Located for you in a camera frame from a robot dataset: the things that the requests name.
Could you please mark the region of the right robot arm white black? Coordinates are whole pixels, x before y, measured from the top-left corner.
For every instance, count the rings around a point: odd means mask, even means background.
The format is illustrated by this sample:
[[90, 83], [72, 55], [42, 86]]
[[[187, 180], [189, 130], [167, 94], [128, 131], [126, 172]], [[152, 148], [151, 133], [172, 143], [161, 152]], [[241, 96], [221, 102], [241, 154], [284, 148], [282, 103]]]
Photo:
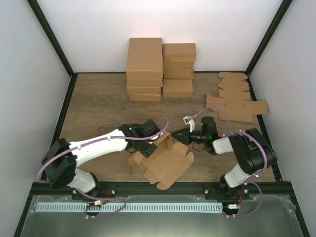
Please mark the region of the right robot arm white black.
[[223, 198], [232, 198], [251, 177], [277, 162], [272, 146], [256, 128], [221, 137], [213, 117], [201, 118], [201, 130], [194, 129], [191, 117], [185, 117], [184, 122], [190, 127], [172, 133], [177, 141], [185, 145], [202, 144], [212, 155], [234, 153], [237, 165], [220, 178], [219, 193]]

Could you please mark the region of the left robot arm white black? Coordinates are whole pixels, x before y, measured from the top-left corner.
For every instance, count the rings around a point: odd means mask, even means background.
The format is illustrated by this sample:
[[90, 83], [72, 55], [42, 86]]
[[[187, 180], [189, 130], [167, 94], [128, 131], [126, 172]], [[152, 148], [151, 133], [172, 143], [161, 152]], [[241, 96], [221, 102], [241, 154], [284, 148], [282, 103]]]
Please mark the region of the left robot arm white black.
[[148, 120], [143, 124], [123, 124], [112, 132], [88, 140], [67, 142], [61, 138], [50, 147], [44, 158], [46, 183], [53, 189], [70, 187], [82, 191], [89, 199], [100, 196], [101, 185], [95, 174], [80, 170], [84, 163], [120, 151], [140, 152], [149, 157], [157, 148], [154, 141], [164, 133]]

